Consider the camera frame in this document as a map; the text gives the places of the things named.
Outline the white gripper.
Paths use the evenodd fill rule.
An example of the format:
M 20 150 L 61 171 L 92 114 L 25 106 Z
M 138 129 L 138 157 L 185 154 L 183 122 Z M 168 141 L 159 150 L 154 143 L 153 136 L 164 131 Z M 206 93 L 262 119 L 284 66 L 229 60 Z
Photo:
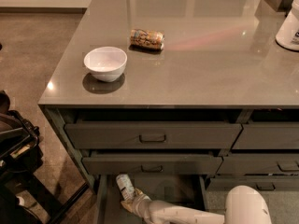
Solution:
M 122 207 L 144 220 L 153 220 L 154 201 L 138 188 L 135 188 L 135 196 L 133 201 L 121 201 Z

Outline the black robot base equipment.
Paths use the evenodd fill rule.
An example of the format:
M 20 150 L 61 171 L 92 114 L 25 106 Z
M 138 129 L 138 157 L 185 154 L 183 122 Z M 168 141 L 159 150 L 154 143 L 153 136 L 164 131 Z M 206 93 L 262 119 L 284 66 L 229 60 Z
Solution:
M 1 223 L 43 224 L 24 201 L 6 187 L 16 178 L 50 215 L 46 224 L 61 224 L 66 212 L 88 189 L 84 183 L 64 204 L 61 204 L 36 178 L 41 166 L 39 127 L 18 111 L 10 110 L 10 99 L 0 91 L 0 161 L 1 161 Z

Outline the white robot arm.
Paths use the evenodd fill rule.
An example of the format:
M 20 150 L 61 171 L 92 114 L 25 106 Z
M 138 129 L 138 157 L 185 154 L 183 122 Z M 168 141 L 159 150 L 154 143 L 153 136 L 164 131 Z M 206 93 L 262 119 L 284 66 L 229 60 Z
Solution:
M 122 207 L 146 224 L 272 224 L 263 196 L 248 186 L 237 186 L 228 192 L 222 213 L 152 200 L 134 187 L 122 187 L 121 194 Z

